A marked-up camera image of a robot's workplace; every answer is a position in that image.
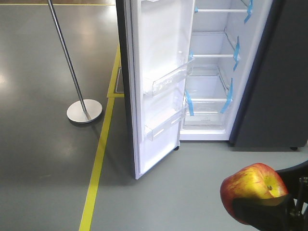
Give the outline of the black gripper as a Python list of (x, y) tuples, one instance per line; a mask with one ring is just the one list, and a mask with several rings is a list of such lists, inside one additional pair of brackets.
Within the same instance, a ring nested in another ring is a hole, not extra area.
[(232, 201), (234, 217), (260, 231), (307, 231), (308, 162), (276, 170), (288, 192), (298, 195), (296, 204), (290, 194), (270, 199), (236, 198)]

